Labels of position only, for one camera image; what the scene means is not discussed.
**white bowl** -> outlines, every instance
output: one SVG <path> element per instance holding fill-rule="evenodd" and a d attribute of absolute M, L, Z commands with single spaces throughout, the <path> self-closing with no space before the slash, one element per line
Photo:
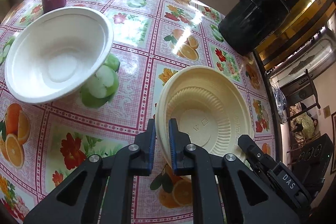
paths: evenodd
<path fill-rule="evenodd" d="M 189 134 L 192 143 L 223 157 L 235 154 L 242 162 L 246 155 L 238 138 L 254 138 L 249 108 L 237 87 L 222 73 L 205 66 L 180 70 L 162 89 L 155 114 L 157 140 L 171 166 L 168 121 L 176 118 L 179 131 Z"/>
<path fill-rule="evenodd" d="M 112 25 L 102 13 L 85 7 L 53 10 L 13 42 L 6 85 L 14 97 L 31 104 L 66 96 L 98 70 L 112 44 Z"/>

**plastic bag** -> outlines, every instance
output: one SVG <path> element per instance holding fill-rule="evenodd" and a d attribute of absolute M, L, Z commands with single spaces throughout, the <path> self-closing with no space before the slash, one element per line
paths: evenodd
<path fill-rule="evenodd" d="M 277 87 L 277 85 L 273 82 L 271 82 L 275 102 L 277 104 L 277 109 L 280 117 L 280 122 L 284 124 L 287 121 L 287 118 L 284 116 L 284 110 L 286 109 L 286 98 L 284 94 L 282 93 L 281 89 Z"/>

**metal screw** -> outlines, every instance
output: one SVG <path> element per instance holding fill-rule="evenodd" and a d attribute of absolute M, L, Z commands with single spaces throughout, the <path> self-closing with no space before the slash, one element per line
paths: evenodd
<path fill-rule="evenodd" d="M 137 144 L 131 144 L 129 147 L 128 147 L 129 150 L 131 151 L 136 151 L 139 149 L 139 146 Z"/>
<path fill-rule="evenodd" d="M 98 155 L 91 155 L 89 157 L 89 161 L 90 162 L 97 162 L 97 161 L 99 161 L 99 156 Z"/>
<path fill-rule="evenodd" d="M 196 150 L 196 145 L 190 143 L 190 144 L 187 144 L 186 148 L 189 151 L 194 151 L 194 150 Z"/>
<path fill-rule="evenodd" d="M 236 156 L 233 155 L 233 154 L 226 154 L 225 158 L 226 158 L 228 161 L 234 161 L 234 160 L 236 160 Z"/>

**plastic tablecloth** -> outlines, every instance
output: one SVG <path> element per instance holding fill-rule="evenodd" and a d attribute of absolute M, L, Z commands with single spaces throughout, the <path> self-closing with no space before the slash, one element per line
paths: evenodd
<path fill-rule="evenodd" d="M 4 79 L 7 46 L 43 14 L 42 2 L 25 0 L 8 13 L 0 25 L 0 201 L 16 220 L 22 222 L 88 156 L 110 156 L 133 143 L 154 116 L 164 84 L 187 66 L 213 67 L 237 86 L 255 142 L 275 157 L 260 71 L 252 55 L 239 55 L 223 39 L 219 12 L 197 0 L 67 0 L 67 6 L 93 8 L 111 21 L 120 84 L 98 108 L 84 105 L 80 91 L 43 105 L 19 102 Z M 173 53 L 182 34 L 184 46 Z M 191 200 L 190 183 L 172 174 L 156 143 L 152 175 L 134 177 L 132 223 L 192 223 Z"/>

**black container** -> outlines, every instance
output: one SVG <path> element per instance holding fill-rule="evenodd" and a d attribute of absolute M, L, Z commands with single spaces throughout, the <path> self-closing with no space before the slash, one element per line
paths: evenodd
<path fill-rule="evenodd" d="M 218 28 L 234 50 L 246 55 L 278 29 L 289 13 L 285 0 L 240 0 Z"/>

